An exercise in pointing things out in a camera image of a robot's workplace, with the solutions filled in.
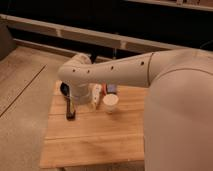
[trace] black object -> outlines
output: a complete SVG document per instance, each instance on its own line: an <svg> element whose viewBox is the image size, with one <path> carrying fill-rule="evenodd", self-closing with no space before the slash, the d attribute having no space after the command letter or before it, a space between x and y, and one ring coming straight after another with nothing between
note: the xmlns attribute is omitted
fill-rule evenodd
<svg viewBox="0 0 213 171"><path fill-rule="evenodd" d="M106 91L107 91L107 94L117 94L117 85L107 84Z"/></svg>
<svg viewBox="0 0 213 171"><path fill-rule="evenodd" d="M75 114L76 114L76 111L75 109L73 110L70 110L70 103L71 103L71 100L70 100L70 90L69 90L69 86L65 83L61 83L61 86L60 86L60 90L61 90L61 93L64 95L64 97L66 98L66 101L67 101L67 113L66 113L66 118L67 120L73 120L75 119Z"/></svg>

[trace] dark background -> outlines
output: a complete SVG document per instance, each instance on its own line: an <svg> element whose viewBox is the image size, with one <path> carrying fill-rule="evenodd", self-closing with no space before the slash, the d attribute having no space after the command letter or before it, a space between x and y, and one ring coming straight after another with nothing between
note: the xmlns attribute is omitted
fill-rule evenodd
<svg viewBox="0 0 213 171"><path fill-rule="evenodd" d="M123 0L2 0L0 13L194 48L213 39L213 12ZM112 53L112 49L85 43L17 30L12 33L60 47ZM204 48L213 50L212 44Z"/></svg>

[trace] white cup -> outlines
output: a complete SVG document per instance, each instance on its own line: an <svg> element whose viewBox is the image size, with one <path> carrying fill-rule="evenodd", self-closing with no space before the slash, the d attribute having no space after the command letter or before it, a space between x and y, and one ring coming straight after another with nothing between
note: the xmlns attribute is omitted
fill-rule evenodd
<svg viewBox="0 0 213 171"><path fill-rule="evenodd" d="M107 113L113 113L116 110L119 98L115 94L107 94L103 98L104 108Z"/></svg>

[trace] wooden table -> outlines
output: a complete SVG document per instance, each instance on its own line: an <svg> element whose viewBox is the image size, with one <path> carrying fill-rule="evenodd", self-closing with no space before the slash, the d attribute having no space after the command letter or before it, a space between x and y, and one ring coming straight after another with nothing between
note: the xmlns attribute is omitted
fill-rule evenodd
<svg viewBox="0 0 213 171"><path fill-rule="evenodd" d="M67 121L66 101L56 83L40 160L41 168L144 160L143 111L146 89L118 86L113 114L77 106L76 120Z"/></svg>

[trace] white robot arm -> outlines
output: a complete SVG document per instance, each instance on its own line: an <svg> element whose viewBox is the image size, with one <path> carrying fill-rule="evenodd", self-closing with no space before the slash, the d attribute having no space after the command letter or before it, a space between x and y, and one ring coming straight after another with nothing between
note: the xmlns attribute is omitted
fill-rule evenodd
<svg viewBox="0 0 213 171"><path fill-rule="evenodd" d="M88 83L149 87L145 102L146 171L213 170L213 54L183 49L91 65L76 55L59 78L79 103Z"/></svg>
<svg viewBox="0 0 213 171"><path fill-rule="evenodd" d="M82 104L90 101L88 83L148 87L166 66L195 53L189 49L155 52L93 65L87 55L78 54L59 69L59 78L71 88L75 103Z"/></svg>

